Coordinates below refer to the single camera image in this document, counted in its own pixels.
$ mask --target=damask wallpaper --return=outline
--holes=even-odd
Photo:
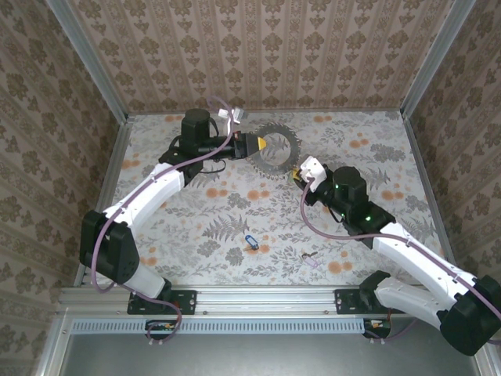
[[[130,113],[399,108],[453,0],[70,0]]]
[[[181,119],[134,118],[115,201],[149,175],[180,133]],[[308,155],[331,169],[356,166],[371,200],[442,252],[398,111],[251,113],[238,129],[263,136],[268,147],[248,161],[228,161],[223,172],[198,175],[138,232],[141,261],[174,284],[358,284],[377,269],[411,281],[402,268],[361,243],[327,240],[305,226],[289,161]],[[213,162],[204,167],[220,168]],[[321,204],[306,212],[322,231],[346,233]],[[258,241],[258,250],[248,247],[246,235]]]
[[[0,1],[0,374],[30,374],[117,123],[43,1]]]
[[[411,120],[457,260],[501,280],[501,2],[477,0]]]

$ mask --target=gear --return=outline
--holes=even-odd
[[[282,176],[286,175],[297,166],[301,156],[301,140],[297,137],[296,132],[282,123],[272,121],[262,125],[252,133],[263,139],[269,134],[278,133],[289,141],[290,154],[287,160],[282,164],[275,166],[264,161],[261,155],[263,151],[250,157],[250,163],[254,166],[254,169],[264,177],[274,180],[285,178],[285,176]]]

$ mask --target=floral tablecloth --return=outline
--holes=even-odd
[[[134,117],[114,202],[150,173],[180,133],[181,119]],[[295,133],[301,160],[313,155],[333,170],[355,166],[371,200],[429,248],[442,251],[399,112],[252,113],[238,128],[250,132],[269,124]],[[289,140],[279,133],[265,139],[269,147],[262,160],[285,161],[292,151]],[[209,171],[220,167],[205,163]],[[290,174],[270,175],[250,160],[229,161],[223,172],[198,175],[152,215],[136,238],[141,261],[173,284],[358,284],[377,269],[413,281],[359,242],[315,235],[301,220],[300,197]],[[320,203],[306,212],[322,231],[346,234]],[[257,251],[248,247],[248,234],[258,241]],[[314,252],[315,268],[302,257]]]

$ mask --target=wallpaper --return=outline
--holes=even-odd
[[[501,280],[501,2],[476,2],[412,123],[457,260]]]
[[[135,117],[115,202],[149,175],[180,133],[181,119]],[[308,155],[331,169],[356,166],[371,200],[442,252],[398,111],[251,113],[238,129],[263,136],[268,147],[248,160],[228,161],[223,172],[198,175],[136,236],[141,261],[174,284],[358,284],[377,269],[411,281],[361,243],[327,240],[305,226],[290,168]],[[209,161],[204,170],[221,167]],[[306,213],[322,231],[346,234],[320,203]],[[258,250],[249,248],[246,235]]]
[[[0,2],[0,374],[30,374],[117,124],[43,1]]]
[[[70,0],[129,113],[399,108],[453,0]]]

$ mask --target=purple cable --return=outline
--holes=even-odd
[[[94,253],[92,254],[92,262],[91,262],[91,280],[92,280],[92,284],[94,285],[94,288],[100,293],[100,294],[104,294],[105,292],[108,292],[109,290],[111,290],[115,283],[112,282],[108,287],[106,288],[101,288],[98,283],[97,283],[97,275],[96,275],[96,267],[97,267],[97,258],[98,258],[98,254],[99,254],[99,249],[101,248],[101,243],[103,242],[103,238],[105,237],[105,234],[106,234],[106,231],[108,230],[108,228],[110,227],[111,223],[114,222],[114,220],[116,219],[116,217],[119,216],[120,213],[122,213],[122,209],[125,209],[127,208],[127,206],[130,205],[130,203],[133,202],[134,199],[137,198],[138,195],[140,195],[147,187],[149,187],[151,184],[153,184],[156,180],[158,180],[159,178],[161,178],[162,176],[168,174],[169,172],[173,171],[173,170],[176,170],[178,168],[181,168],[181,167],[185,167],[187,165],[191,165],[193,163],[197,163],[197,162],[200,162],[200,161],[203,161],[205,159],[208,159],[209,157],[212,157],[213,155],[216,155],[217,153],[219,153],[226,145],[228,145],[229,141],[231,140],[232,138],[232,129],[233,129],[233,126],[235,124],[235,119],[233,118],[233,113],[232,113],[232,108],[224,101],[222,100],[221,98],[219,98],[218,96],[212,96],[212,97],[209,97],[207,98],[207,103],[209,105],[209,107],[212,107],[214,108],[213,106],[213,103],[212,103],[212,100],[215,99],[217,100],[227,111],[228,111],[228,116],[229,116],[229,119],[230,119],[230,123],[229,123],[229,133],[224,141],[224,143],[222,143],[221,146],[219,146],[217,149],[215,150],[212,150],[210,153],[207,153],[205,155],[202,155],[201,157],[196,157],[194,159],[190,159],[188,161],[184,161],[182,163],[179,163],[175,166],[171,166],[169,167],[168,169],[162,171],[162,172],[159,172],[158,174],[156,174],[152,179],[150,179],[148,182],[146,182],[143,186],[141,186],[136,192],[134,192],[134,194],[132,194],[118,209],[116,212],[114,212],[110,218],[105,222],[103,228],[101,229],[101,231],[99,232],[99,235],[97,237],[97,240],[96,240],[96,244],[94,245]],[[163,304],[164,306],[169,306],[171,308],[173,308],[176,313],[178,314],[178,323],[176,324],[174,330],[165,338],[165,341],[167,341],[168,339],[170,339],[172,337],[172,335],[178,330],[179,328],[179,325],[181,324],[181,311],[179,310],[179,308],[177,308],[175,305],[169,303],[169,302],[162,302],[161,300],[156,300],[156,299],[153,299],[153,298],[149,298],[139,292],[136,292],[136,291],[133,291],[131,288],[128,288],[126,286],[122,286],[124,288],[126,288],[127,290],[129,290],[130,292],[133,292],[133,293],[136,293],[140,298],[144,299],[144,300],[147,300],[148,302],[152,302],[152,303],[157,303],[157,304]]]
[[[501,320],[501,312],[492,305],[492,303],[484,298],[484,296],[477,291],[476,288],[471,286],[469,283],[467,283],[458,273],[452,271],[449,269],[447,266],[443,265],[441,262],[436,260],[433,256],[430,256],[424,249],[422,249],[419,245],[413,243],[412,241],[408,241],[404,237],[399,237],[397,235],[391,235],[389,233],[367,233],[365,235],[354,235],[353,237],[340,237],[338,235],[330,235],[328,233],[323,233],[322,231],[316,229],[309,221],[308,218],[306,217],[305,214],[305,200],[306,200],[306,195],[308,194],[308,191],[310,189],[311,184],[315,180],[313,178],[308,178],[308,184],[306,184],[305,190],[303,190],[303,194],[301,195],[301,204],[300,204],[300,209],[301,209],[301,217],[303,218],[303,221],[305,221],[306,226],[309,227],[311,231],[314,233],[317,233],[318,235],[322,237],[326,237],[327,239],[334,239],[334,240],[361,240],[361,239],[370,239],[374,237],[385,237],[387,239],[393,239],[397,241],[401,241],[402,243],[405,243],[408,245],[408,247],[414,248],[416,251],[418,251],[421,255],[426,257],[428,260],[432,261],[436,266],[438,266],[440,269],[442,269],[444,272],[446,272],[448,275],[450,275],[454,280],[457,280],[460,284],[462,284],[464,287],[466,287],[468,290],[474,294],[478,300],[480,300],[482,303],[484,303],[487,308],[489,308],[496,317]]]
[[[405,327],[404,329],[402,329],[400,332],[398,332],[397,334],[392,335],[390,337],[386,337],[386,338],[381,338],[379,335],[377,335],[373,331],[366,330],[366,333],[369,333],[370,335],[372,335],[373,337],[375,337],[375,338],[371,338],[371,339],[378,339],[381,342],[394,341],[395,339],[398,339],[398,338],[402,337],[404,334],[406,334],[408,331],[410,331],[413,328],[413,326],[417,324],[418,321],[419,321],[418,319],[414,319],[412,323],[410,323],[407,327]]]

